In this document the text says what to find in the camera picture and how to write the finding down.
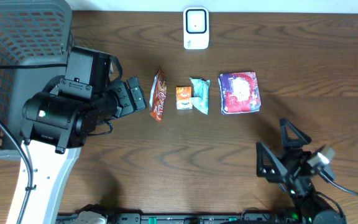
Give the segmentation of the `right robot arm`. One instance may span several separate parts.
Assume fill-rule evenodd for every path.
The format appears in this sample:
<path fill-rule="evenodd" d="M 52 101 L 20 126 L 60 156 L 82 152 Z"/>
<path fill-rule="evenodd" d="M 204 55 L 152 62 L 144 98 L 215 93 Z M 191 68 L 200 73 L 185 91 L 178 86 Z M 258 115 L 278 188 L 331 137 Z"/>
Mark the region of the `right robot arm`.
<path fill-rule="evenodd" d="M 303 150 L 311 138 L 300 131 L 289 120 L 280 120 L 283 146 L 281 156 L 276 156 L 264 143 L 256 143 L 258 177 L 270 183 L 280 184 L 292 199 L 296 212 L 303 223 L 345 223 L 341 208 L 335 210 L 327 203 L 327 196 L 317 192 L 311 178 L 320 175 L 325 180 L 334 180 L 330 163 L 334 149 L 322 146 L 315 152 Z"/>

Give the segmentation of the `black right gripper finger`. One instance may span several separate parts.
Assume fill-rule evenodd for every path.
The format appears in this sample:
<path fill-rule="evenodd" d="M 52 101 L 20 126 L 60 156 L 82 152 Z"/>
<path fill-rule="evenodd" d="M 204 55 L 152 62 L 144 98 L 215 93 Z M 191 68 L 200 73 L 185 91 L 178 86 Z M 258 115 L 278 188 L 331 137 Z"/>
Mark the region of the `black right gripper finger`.
<path fill-rule="evenodd" d="M 286 118 L 280 119 L 280 132 L 284 149 L 300 149 L 311 143 L 311 138 Z"/>
<path fill-rule="evenodd" d="M 288 183 L 289 172 L 284 161 L 287 151 L 277 157 L 263 142 L 257 142 L 256 152 L 257 177 L 263 177 L 270 183 Z"/>

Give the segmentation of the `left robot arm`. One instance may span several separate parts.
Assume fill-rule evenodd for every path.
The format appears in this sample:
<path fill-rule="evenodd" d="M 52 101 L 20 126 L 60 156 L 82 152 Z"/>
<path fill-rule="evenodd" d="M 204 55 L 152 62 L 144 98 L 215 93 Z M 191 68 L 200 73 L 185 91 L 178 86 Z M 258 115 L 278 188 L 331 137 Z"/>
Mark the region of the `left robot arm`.
<path fill-rule="evenodd" d="M 62 78 L 23 106 L 21 171 L 7 223 L 54 223 L 68 176 L 96 127 L 147 106 L 138 79 L 94 84 Z"/>

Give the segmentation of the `purple red snack packet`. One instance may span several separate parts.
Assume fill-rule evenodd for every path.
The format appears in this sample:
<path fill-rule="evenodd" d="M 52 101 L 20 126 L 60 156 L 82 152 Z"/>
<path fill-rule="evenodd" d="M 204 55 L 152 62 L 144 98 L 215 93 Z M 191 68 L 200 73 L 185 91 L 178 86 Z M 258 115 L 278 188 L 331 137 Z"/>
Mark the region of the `purple red snack packet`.
<path fill-rule="evenodd" d="M 223 73 L 218 83 L 222 114 L 254 113 L 260 110 L 261 97 L 255 72 Z"/>

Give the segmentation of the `small orange box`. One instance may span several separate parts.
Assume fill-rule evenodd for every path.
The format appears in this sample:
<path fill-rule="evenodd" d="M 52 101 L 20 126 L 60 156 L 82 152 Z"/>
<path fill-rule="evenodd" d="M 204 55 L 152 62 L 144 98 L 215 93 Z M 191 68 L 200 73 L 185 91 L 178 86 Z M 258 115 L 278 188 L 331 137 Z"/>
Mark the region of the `small orange box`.
<path fill-rule="evenodd" d="M 176 87 L 176 107 L 178 110 L 191 110 L 193 108 L 190 86 Z"/>

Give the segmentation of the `orange red chip bag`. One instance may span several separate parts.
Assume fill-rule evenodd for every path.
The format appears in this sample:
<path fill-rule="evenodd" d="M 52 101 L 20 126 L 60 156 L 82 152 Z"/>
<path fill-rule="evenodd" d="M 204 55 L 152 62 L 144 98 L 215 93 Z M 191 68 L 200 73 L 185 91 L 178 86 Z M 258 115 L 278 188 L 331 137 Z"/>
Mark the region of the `orange red chip bag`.
<path fill-rule="evenodd" d="M 159 69 L 150 91 L 150 115 L 156 121 L 161 122 L 163 116 L 163 109 L 165 99 L 167 97 L 167 81 L 165 73 Z"/>

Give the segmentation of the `teal packet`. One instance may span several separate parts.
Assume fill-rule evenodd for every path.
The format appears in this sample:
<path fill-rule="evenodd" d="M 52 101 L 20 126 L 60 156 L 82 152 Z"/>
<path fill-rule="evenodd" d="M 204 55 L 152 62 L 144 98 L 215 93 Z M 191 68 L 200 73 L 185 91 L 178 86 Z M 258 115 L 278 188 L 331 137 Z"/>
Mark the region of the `teal packet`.
<path fill-rule="evenodd" d="M 190 81 L 194 89 L 193 97 L 191 97 L 193 106 L 208 115 L 210 81 L 201 78 L 190 78 Z"/>

